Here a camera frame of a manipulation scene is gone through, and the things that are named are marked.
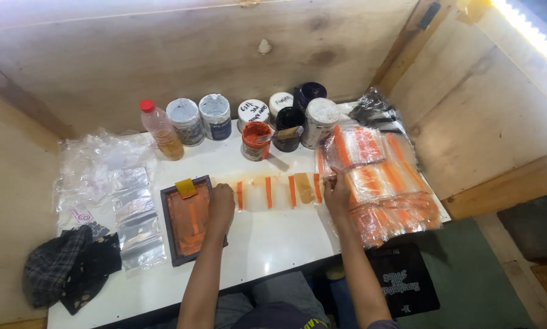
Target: person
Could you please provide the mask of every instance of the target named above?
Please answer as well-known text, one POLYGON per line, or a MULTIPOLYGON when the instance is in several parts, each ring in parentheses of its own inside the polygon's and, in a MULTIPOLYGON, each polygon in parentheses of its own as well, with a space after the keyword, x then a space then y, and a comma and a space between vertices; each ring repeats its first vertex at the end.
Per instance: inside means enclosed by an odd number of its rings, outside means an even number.
MULTIPOLYGON (((341 170, 324 180, 324 199, 336 226, 343 266, 357 324, 361 329, 398 328, 379 281, 349 216, 350 189, 341 170)), ((329 321, 301 272, 284 274, 253 287, 257 307, 238 293, 218 297, 222 240, 233 221, 233 190, 219 184, 212 191, 209 223, 200 254, 186 286, 177 329, 319 329, 329 321)))

